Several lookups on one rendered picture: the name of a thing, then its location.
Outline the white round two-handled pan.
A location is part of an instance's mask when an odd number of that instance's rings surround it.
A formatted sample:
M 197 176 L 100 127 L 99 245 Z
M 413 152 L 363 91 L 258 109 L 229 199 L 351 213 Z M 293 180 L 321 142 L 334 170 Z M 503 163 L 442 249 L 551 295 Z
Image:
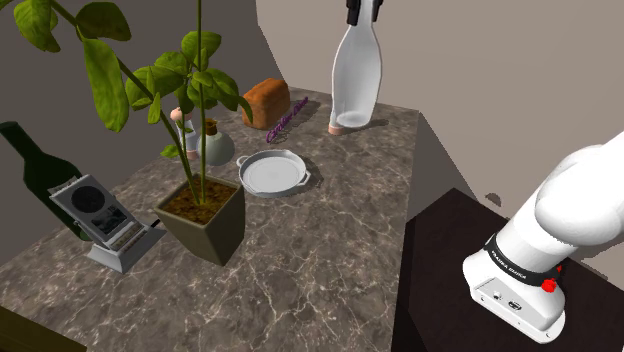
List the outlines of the white round two-handled pan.
M 305 186 L 311 177 L 304 161 L 286 149 L 271 149 L 236 160 L 239 179 L 250 194 L 261 198 L 284 197 Z

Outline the dark green wine bottle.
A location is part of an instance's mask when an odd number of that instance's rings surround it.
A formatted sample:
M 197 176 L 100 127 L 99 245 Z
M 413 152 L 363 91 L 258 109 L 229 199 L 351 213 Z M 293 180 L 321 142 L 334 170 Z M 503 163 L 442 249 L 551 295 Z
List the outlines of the dark green wine bottle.
M 83 176 L 79 169 L 64 159 L 43 152 L 15 121 L 0 123 L 0 134 L 24 160 L 26 187 L 79 239 L 90 241 L 75 220 L 50 199 L 55 192 Z

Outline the grey device on stand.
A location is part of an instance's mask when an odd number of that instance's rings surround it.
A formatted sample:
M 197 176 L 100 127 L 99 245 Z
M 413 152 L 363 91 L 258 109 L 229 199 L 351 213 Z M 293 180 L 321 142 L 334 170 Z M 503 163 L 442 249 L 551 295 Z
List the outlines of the grey device on stand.
M 88 257 L 126 273 L 166 233 L 133 216 L 93 176 L 84 175 L 55 189 L 49 198 L 94 242 Z

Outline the round grey corked flask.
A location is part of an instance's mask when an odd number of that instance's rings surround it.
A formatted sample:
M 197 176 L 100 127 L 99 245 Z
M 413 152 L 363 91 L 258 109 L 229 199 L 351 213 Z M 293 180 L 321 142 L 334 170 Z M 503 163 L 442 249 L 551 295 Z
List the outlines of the round grey corked flask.
M 227 133 L 217 129 L 216 120 L 207 118 L 204 134 L 197 139 L 196 150 L 207 165 L 223 166 L 234 156 L 235 145 Z

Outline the green plant in square pot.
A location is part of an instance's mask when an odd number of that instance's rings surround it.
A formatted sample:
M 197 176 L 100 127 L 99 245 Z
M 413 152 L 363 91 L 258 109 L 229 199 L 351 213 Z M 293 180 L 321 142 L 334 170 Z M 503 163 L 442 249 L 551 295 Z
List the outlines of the green plant in square pot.
M 83 47 L 87 76 L 96 112 L 107 129 L 119 132 L 131 111 L 146 109 L 151 124 L 164 124 L 173 139 L 162 156 L 179 158 L 185 181 L 155 208 L 166 230 L 193 255 L 225 265 L 245 233 L 245 198 L 241 185 L 192 172 L 179 139 L 173 109 L 184 114 L 201 113 L 223 105 L 236 112 L 251 111 L 236 82 L 209 65 L 221 44 L 219 34 L 202 29 L 187 33 L 177 51 L 162 54 L 153 65 L 130 71 L 108 46 L 110 39 L 128 41 L 128 22 L 112 2 L 90 2 L 71 15 L 57 0 L 0 0 L 0 9 L 13 5 L 20 34 L 44 52 L 56 53 L 60 46 L 52 34 L 59 18 L 75 29 Z

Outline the tall white bottle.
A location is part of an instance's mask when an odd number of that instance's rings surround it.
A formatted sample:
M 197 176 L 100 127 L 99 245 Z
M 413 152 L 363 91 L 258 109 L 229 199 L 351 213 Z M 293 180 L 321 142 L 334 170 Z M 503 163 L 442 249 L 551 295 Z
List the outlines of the tall white bottle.
M 349 26 L 332 68 L 328 132 L 343 135 L 369 124 L 382 78 L 380 46 L 371 23 Z

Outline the brown bread loaf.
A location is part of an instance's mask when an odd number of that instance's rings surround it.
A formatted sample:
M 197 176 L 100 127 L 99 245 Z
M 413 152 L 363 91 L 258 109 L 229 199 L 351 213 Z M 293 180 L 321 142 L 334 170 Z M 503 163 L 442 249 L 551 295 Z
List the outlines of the brown bread loaf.
M 272 128 L 290 109 L 290 91 L 284 80 L 267 78 L 249 90 L 244 98 L 252 109 L 253 121 L 242 112 L 242 121 L 248 127 L 260 130 Z

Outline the small pink-capped bottle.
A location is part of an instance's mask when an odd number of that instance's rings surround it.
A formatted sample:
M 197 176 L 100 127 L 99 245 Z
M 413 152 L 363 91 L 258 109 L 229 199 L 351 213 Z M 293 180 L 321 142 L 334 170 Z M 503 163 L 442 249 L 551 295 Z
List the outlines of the small pink-capped bottle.
M 177 107 L 171 111 L 170 119 L 174 122 L 177 128 L 179 139 L 186 151 L 187 158 L 189 160 L 196 160 L 198 158 L 198 135 L 192 123 L 192 114 L 184 114 L 182 109 Z

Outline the dark robot stand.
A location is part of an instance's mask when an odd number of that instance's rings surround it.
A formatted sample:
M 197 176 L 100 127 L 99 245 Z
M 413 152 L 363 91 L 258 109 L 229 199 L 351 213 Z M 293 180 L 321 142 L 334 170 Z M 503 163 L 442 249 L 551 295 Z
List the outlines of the dark robot stand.
M 451 189 L 405 226 L 391 352 L 623 352 L 624 291 L 567 259 L 561 335 L 538 344 L 472 300 L 462 262 L 505 219 Z

